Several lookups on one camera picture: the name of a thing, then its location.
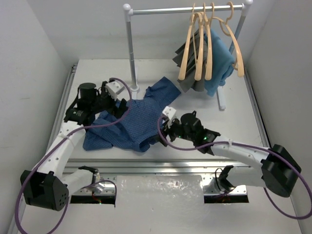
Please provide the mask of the blue plaid shirt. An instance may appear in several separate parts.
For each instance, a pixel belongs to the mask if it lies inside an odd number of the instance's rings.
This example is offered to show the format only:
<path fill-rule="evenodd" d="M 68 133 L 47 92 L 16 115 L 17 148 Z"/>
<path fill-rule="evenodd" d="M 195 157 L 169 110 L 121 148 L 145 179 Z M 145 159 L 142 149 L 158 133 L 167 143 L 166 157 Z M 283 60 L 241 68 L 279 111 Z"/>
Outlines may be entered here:
<path fill-rule="evenodd" d="M 117 118 L 103 111 L 93 125 L 107 127 L 91 128 L 85 134 L 83 149 L 86 151 L 110 149 L 112 147 L 136 152 L 145 152 L 156 144 L 157 120 L 163 109 L 169 106 L 181 92 L 166 77 L 149 86 L 143 99 L 135 99 L 128 115 L 111 125 Z"/>

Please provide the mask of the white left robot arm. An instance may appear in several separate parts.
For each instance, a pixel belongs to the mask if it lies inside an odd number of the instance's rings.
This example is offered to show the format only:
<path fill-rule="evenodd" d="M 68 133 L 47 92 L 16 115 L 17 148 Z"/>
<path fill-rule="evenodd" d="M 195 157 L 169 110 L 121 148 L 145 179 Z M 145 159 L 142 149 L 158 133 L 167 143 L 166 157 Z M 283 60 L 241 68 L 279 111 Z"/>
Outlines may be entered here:
<path fill-rule="evenodd" d="M 89 82 L 78 86 L 48 152 L 31 171 L 25 170 L 20 176 L 21 194 L 27 205 L 60 211 L 75 192 L 83 188 L 96 189 L 100 183 L 97 169 L 81 166 L 70 175 L 63 176 L 63 172 L 75 146 L 95 127 L 92 123 L 97 114 L 106 111 L 117 118 L 118 123 L 129 113 L 131 103 L 118 99 L 124 89 L 128 86 L 118 78 L 104 81 L 100 89 Z"/>

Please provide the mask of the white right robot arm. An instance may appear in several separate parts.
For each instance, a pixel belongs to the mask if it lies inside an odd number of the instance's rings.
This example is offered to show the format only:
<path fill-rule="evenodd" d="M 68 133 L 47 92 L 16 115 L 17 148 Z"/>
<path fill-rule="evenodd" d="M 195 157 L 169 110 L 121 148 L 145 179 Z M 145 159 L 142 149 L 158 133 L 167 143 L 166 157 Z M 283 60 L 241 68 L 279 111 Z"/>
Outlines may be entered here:
<path fill-rule="evenodd" d="M 179 138 L 190 141 L 191 150 L 244 164 L 243 167 L 230 164 L 214 174 L 214 189 L 218 193 L 227 194 L 237 186 L 246 185 L 290 197 L 301 173 L 300 166 L 284 147 L 264 148 L 233 142 L 219 132 L 204 128 L 196 112 L 186 113 L 180 119 L 161 115 L 156 126 L 158 141 L 164 146 L 171 146 Z"/>

